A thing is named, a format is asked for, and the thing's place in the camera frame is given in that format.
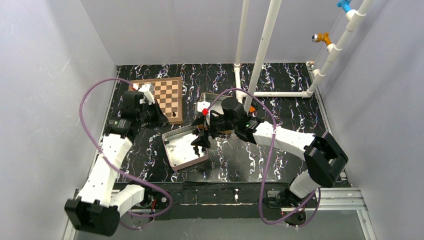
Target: black marble surface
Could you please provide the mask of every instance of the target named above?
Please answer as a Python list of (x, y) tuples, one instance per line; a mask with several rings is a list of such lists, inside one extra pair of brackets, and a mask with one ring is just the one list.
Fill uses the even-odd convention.
[[(241, 84), (248, 88), (253, 64), (241, 66)], [(155, 129), (143, 129), (134, 147), (122, 163), (122, 169), (149, 182), (260, 182), (269, 152), (268, 146), (245, 143), (235, 136), (211, 139), (209, 159), (197, 165), (173, 171), (169, 166), (162, 133), (191, 124), (194, 104), (204, 92), (219, 94), (235, 86), (232, 64), (124, 65), (117, 70), (119, 78), (127, 80), (182, 77), (183, 124)], [(262, 92), (298, 92), (307, 89), (311, 80), (304, 63), (267, 63), (257, 85)], [(126, 83), (117, 83), (108, 116), (119, 115), (119, 104)], [(325, 125), (315, 96), (311, 98), (259, 98), (273, 112), (283, 128), (322, 134)], [(270, 121), (264, 109), (256, 117)], [(275, 150), (272, 154), (268, 181), (289, 182), (306, 169), (304, 162), (288, 152)], [(129, 182), (118, 176), (118, 183)]]

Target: floor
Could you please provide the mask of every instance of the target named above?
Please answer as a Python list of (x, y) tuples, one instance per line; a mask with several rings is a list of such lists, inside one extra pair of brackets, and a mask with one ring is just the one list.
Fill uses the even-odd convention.
[[(247, 76), (252, 74), (253, 64), (241, 66), (241, 84), (248, 88)], [(191, 124), (194, 104), (201, 93), (219, 94), (235, 86), (232, 64), (177, 64), (177, 65), (124, 65), (119, 66), (117, 76), (127, 80), (182, 77), (183, 124), (144, 129), (135, 139), (122, 169), (149, 182), (260, 182), (269, 147), (245, 143), (236, 137), (216, 138), (211, 141), (209, 159), (197, 165), (173, 171), (168, 163), (161, 134)], [(257, 91), (304, 91), (311, 83), (304, 63), (268, 63), (262, 67)], [(119, 114), (126, 83), (117, 83), (108, 116)], [(315, 96), (311, 98), (260, 98), (273, 112), (277, 124), (283, 128), (322, 134), (326, 128)], [(257, 117), (270, 120), (265, 110), (259, 109)], [(267, 173), (270, 182), (290, 182), (304, 171), (304, 162), (288, 152), (276, 150)], [(118, 183), (129, 182), (120, 176)]]
[[(127, 215), (122, 220), (130, 224)], [(144, 219), (133, 218), (135, 226)], [(78, 231), (75, 240), (365, 240), (358, 214), (350, 211), (320, 210), (306, 227), (296, 230), (281, 225), (266, 225), (258, 218), (250, 219), (174, 219), (155, 221), (143, 230), (119, 226), (111, 237)]]

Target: blue valve handle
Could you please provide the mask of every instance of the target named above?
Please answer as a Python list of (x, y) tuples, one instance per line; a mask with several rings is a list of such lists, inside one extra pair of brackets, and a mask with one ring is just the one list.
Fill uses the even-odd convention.
[(337, 7), (342, 8), (346, 13), (348, 13), (350, 10), (352, 10), (351, 6), (349, 5), (351, 3), (351, 0), (340, 0), (337, 3)]

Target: pipe elbow joint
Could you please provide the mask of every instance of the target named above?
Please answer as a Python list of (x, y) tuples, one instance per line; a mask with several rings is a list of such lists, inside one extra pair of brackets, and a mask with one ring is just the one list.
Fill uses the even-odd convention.
[(309, 89), (307, 89), (306, 91), (302, 92), (302, 98), (303, 99), (310, 98), (312, 97), (312, 94), (314, 94), (314, 91), (310, 91)]
[(328, 32), (326, 32), (326, 33), (315, 33), (312, 36), (312, 42), (314, 42), (314, 43), (324, 42), (325, 44), (327, 44), (327, 46), (332, 44)]
[(345, 13), (348, 13), (350, 10), (352, 10), (351, 6), (351, 0), (340, 0), (337, 3), (337, 7), (343, 9)]

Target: white pvc pipe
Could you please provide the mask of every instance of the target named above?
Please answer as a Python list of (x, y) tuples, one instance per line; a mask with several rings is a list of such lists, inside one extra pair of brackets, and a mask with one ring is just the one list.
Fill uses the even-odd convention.
[[(347, 23), (346, 30), (343, 32), (343, 35), (341, 35), (335, 48), (339, 49), (340, 51), (343, 49), (343, 46), (345, 45), (345, 43), (348, 42), (348, 39), (352, 35), (352, 32), (356, 29), (359, 23), (362, 22), (362, 19), (364, 19), (366, 11), (370, 8), (372, 3), (373, 0), (364, 0), (362, 2), (359, 7), (359, 10), (354, 13), (349, 23)], [(318, 84), (324, 79), (327, 70), (330, 68), (330, 66), (335, 60), (336, 58), (334, 57), (327, 57), (327, 61), (325, 61), (324, 66), (322, 66), (322, 68), (319, 70), (319, 73), (316, 75), (316, 78), (313, 80), (310, 87), (306, 90), (306, 93), (309, 97), (312, 96)]]
[(277, 91), (255, 91), (254, 96), (255, 97), (264, 97), (264, 98), (284, 98), (284, 97), (292, 97), (292, 98), (300, 98), (304, 94), (299, 92), (277, 92)]
[[(274, 25), (276, 24), (277, 15), (280, 10), (282, 0), (271, 0), (269, 3), (268, 14), (266, 15), (265, 26), (263, 26), (262, 37), (260, 38), (259, 48), (257, 50), (256, 59), (254, 61), (253, 72), (250, 78), (248, 92), (254, 94), (256, 85), (258, 84), (259, 75), (264, 64), (265, 54), (270, 44), (271, 35), (273, 34)], [(252, 104), (252, 97), (246, 96), (244, 102), (244, 110), (248, 113)]]
[[(235, 75), (235, 87), (238, 89), (242, 88), (242, 83), (240, 82), (240, 65), (234, 65), (234, 75)], [(243, 103), (243, 93), (242, 91), (235, 91), (235, 98), (239, 103)]]
[(358, 12), (360, 14), (366, 14), (372, 4), (373, 4), (373, 0), (363, 0), (362, 4), (360, 5), (358, 9)]
[(237, 51), (235, 52), (234, 65), (240, 65), (242, 57), (243, 40), (245, 39), (246, 22), (248, 20), (249, 2), (250, 0), (243, 0), (243, 7), (241, 8), (241, 20), (240, 28), (238, 29)]
[[(235, 52), (234, 76), (235, 87), (238, 89), (242, 88), (242, 84), (240, 82), (240, 61), (242, 57), (243, 40), (245, 38), (246, 22), (248, 19), (249, 3), (250, 0), (243, 0), (243, 7), (241, 8), (240, 28), (238, 29), (237, 51)], [(241, 91), (235, 91), (235, 98), (239, 103), (243, 103), (243, 96)]]

